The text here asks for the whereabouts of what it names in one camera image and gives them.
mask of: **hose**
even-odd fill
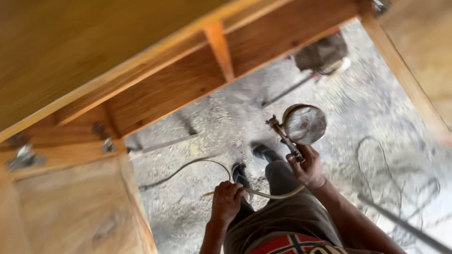
[[[140,191],[146,191],[146,190],[148,190],[149,188],[152,188],[152,187],[155,187],[155,186],[157,186],[157,185],[160,185],[160,184],[162,184],[162,183],[164,183],[164,182],[170,180],[173,176],[175,176],[177,173],[179,173],[182,169],[186,168],[187,166],[189,166],[189,165],[191,165],[191,164],[193,164],[193,163],[196,163],[196,162],[201,162],[201,161],[213,162],[213,163],[216,163],[216,164],[220,165],[220,166],[226,171],[226,173],[227,173],[227,175],[228,175],[228,180],[229,180],[229,181],[232,180],[232,177],[231,177],[231,174],[229,173],[229,170],[227,170],[227,168],[226,168],[223,164],[221,164],[221,163],[219,163],[219,162],[217,162],[217,161],[214,161],[214,160],[207,160],[206,158],[201,158],[201,159],[196,159],[196,160],[192,160],[192,161],[188,162],[187,164],[183,165],[183,166],[180,167],[178,170],[176,170],[176,172],[174,172],[174,173],[171,174],[169,177],[167,177],[167,178],[165,178],[165,179],[163,179],[163,180],[160,180],[160,181],[158,181],[158,182],[156,182],[156,183],[151,183],[151,184],[148,184],[148,185],[140,186],[138,189],[139,189]],[[265,198],[270,198],[270,199],[284,199],[284,198],[288,198],[288,197],[291,197],[291,196],[293,196],[293,195],[299,193],[299,192],[300,192],[302,189],[304,189],[304,188],[305,188],[304,185],[300,185],[300,186],[299,186],[298,188],[296,188],[295,190],[293,190],[293,191],[291,191],[291,192],[289,192],[289,193],[286,193],[286,194],[284,194],[284,195],[271,195],[271,194],[266,194],[266,193],[262,193],[262,192],[260,192],[260,191],[253,190],[253,189],[250,189],[250,188],[243,188],[243,189],[244,189],[246,192],[248,192],[248,193],[253,193],[253,194],[256,194],[256,195],[265,197]],[[202,195],[202,196],[203,196],[203,197],[207,197],[207,196],[210,196],[210,195],[213,195],[213,194],[214,194],[214,192],[212,191],[212,192],[206,193],[206,194],[204,194],[204,195]]]

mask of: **concrete floor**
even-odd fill
[[[262,109],[263,101],[308,75],[296,68],[293,57],[284,57],[138,132],[135,138],[144,147],[199,133],[133,159],[138,184],[156,182],[193,159],[213,156],[229,168],[236,161],[246,163],[252,187],[268,193],[265,163],[252,157],[249,144],[264,141],[284,156],[288,149],[265,120],[273,114],[280,119],[292,104],[312,104],[327,115],[327,132],[314,147],[324,174],[339,191],[409,253],[434,251],[362,205],[358,193],[452,248],[452,150],[432,139],[361,24],[352,22],[342,31],[352,61],[345,73],[304,84]],[[131,138],[126,142],[132,144]],[[226,179],[218,165],[200,162],[141,193],[160,254],[199,252],[211,212],[211,198],[201,195]],[[255,196],[252,205],[257,210],[266,202]]]

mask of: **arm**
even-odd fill
[[[300,164],[292,155],[287,155],[293,174],[326,208],[347,246],[386,254],[405,254],[396,242],[345,199],[323,176],[320,154],[312,146],[298,148],[306,161]]]
[[[220,254],[229,224],[240,210],[240,197],[245,194],[240,183],[222,182],[215,187],[212,215],[206,225],[206,233],[200,254]]]

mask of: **hand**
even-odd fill
[[[293,176],[311,191],[323,186],[326,179],[320,170],[320,154],[312,146],[297,146],[301,155],[306,159],[299,163],[292,154],[286,155],[286,159],[292,167]]]
[[[243,185],[225,181],[215,187],[210,221],[228,227],[240,210],[240,197],[245,194]]]

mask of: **foot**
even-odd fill
[[[245,175],[245,164],[235,163],[234,166],[232,166],[232,180],[234,183],[241,183],[244,188],[251,188],[250,182],[246,178]],[[245,200],[249,203],[251,200],[253,200],[253,194],[247,193],[247,196],[244,196]]]
[[[262,144],[262,143],[254,143],[251,145],[251,152],[254,156],[261,158],[263,160],[267,160],[268,163],[274,162],[277,160],[282,160],[279,155],[270,149],[268,146]]]

